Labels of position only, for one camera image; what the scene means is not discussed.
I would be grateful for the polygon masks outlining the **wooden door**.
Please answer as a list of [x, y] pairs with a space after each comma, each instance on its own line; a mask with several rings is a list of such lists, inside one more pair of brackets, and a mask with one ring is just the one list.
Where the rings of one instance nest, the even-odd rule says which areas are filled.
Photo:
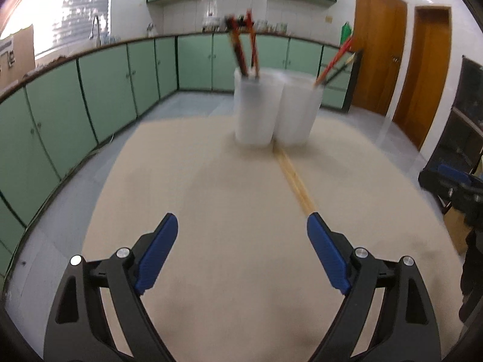
[[451, 45], [451, 8], [416, 7], [408, 69], [393, 122], [417, 149], [422, 148], [440, 104]]
[[354, 43], [360, 66], [352, 104], [386, 115], [405, 48], [407, 2], [356, 0]]

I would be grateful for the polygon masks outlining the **dark shelf unit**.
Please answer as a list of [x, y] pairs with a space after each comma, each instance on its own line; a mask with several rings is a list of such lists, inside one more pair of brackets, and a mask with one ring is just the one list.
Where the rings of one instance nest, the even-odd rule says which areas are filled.
[[482, 65], [462, 57], [459, 85], [449, 119], [426, 167], [444, 164], [474, 173], [482, 156]]

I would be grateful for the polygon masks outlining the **black chopstick right cup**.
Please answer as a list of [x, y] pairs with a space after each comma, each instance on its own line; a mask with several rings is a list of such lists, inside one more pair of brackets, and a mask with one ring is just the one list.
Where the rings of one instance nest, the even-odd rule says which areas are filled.
[[346, 68], [351, 66], [356, 60], [357, 60], [358, 54], [354, 53], [351, 56], [348, 57], [348, 59], [344, 62], [344, 64], [339, 67], [331, 76], [326, 77], [322, 81], [323, 86], [327, 86], [329, 83], [331, 83], [335, 78], [337, 78], [341, 73], [345, 71]]

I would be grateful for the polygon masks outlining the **right wooden door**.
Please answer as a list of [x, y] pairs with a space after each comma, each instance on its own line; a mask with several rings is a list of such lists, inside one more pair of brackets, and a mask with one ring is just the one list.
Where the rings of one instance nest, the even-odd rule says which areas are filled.
[[417, 149], [422, 148], [440, 104], [451, 45], [451, 8], [416, 7], [408, 69], [393, 122]]

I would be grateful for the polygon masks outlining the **green lower kitchen cabinets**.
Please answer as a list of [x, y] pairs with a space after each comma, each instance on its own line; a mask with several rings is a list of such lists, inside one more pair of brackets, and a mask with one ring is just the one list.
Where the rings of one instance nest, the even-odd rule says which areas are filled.
[[223, 33], [102, 47], [43, 69], [1, 98], [1, 273], [30, 222], [101, 143], [176, 91], [230, 92]]

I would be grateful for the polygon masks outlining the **white double utensil holder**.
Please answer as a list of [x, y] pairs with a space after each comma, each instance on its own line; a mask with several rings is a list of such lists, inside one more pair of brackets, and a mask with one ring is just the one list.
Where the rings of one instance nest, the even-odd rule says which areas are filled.
[[325, 86], [291, 70], [263, 68], [259, 75], [234, 74], [235, 139], [240, 145], [304, 145], [314, 126]]

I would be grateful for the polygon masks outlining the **green thermos bottle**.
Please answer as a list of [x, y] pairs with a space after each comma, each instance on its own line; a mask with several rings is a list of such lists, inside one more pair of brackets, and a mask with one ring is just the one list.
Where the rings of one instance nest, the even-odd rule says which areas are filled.
[[341, 43], [344, 43], [352, 35], [352, 27], [350, 22], [345, 22], [341, 28]]

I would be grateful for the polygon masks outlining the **chrome sink faucet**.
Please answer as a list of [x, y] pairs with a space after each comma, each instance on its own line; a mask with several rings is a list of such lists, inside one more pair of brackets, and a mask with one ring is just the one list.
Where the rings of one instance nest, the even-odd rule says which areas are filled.
[[101, 46], [101, 25], [98, 15], [93, 16], [89, 39], [96, 41], [96, 47]]

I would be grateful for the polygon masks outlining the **red-ended bamboo chopstick one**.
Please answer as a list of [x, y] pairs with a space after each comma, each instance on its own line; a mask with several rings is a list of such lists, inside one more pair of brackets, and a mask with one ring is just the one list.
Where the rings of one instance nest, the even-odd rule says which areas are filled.
[[252, 10], [246, 11], [246, 28], [248, 30], [251, 41], [251, 67], [254, 69], [254, 76], [260, 77], [260, 64], [258, 60], [258, 50], [256, 45], [256, 33], [254, 30], [254, 21], [252, 18]]

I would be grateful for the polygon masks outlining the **left wooden door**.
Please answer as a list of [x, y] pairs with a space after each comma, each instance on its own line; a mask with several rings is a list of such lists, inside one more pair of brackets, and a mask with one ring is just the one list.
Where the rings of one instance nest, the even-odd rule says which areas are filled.
[[386, 115], [405, 48], [407, 2], [356, 0], [354, 43], [360, 66], [352, 104]]

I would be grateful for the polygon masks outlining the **cardboard box on counter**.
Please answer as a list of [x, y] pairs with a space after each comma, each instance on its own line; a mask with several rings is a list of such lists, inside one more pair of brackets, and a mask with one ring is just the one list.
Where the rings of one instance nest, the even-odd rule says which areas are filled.
[[32, 25], [1, 40], [1, 91], [13, 83], [18, 83], [34, 68], [34, 27]]

